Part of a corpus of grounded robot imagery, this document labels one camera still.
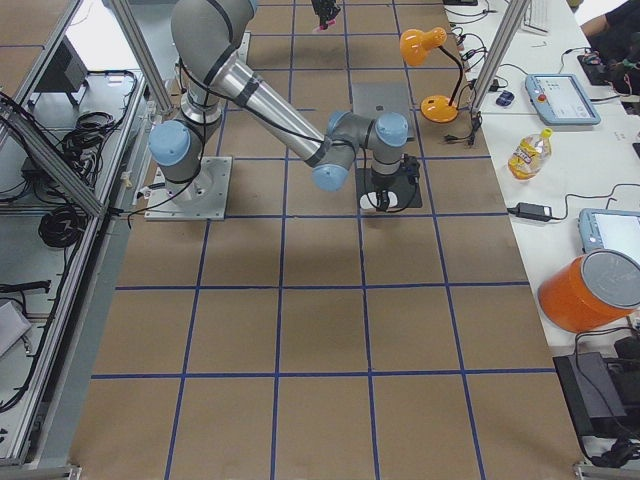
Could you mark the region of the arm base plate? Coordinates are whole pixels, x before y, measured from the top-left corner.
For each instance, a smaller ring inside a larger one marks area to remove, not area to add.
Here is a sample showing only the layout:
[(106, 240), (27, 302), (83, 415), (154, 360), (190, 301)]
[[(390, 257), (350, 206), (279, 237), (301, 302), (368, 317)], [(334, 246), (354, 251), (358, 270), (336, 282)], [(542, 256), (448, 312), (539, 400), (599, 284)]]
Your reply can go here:
[(225, 219), (233, 158), (205, 156), (199, 175), (182, 191), (182, 186), (167, 182), (159, 167), (154, 182), (162, 183), (149, 194), (149, 209), (143, 212), (149, 221), (199, 221)]

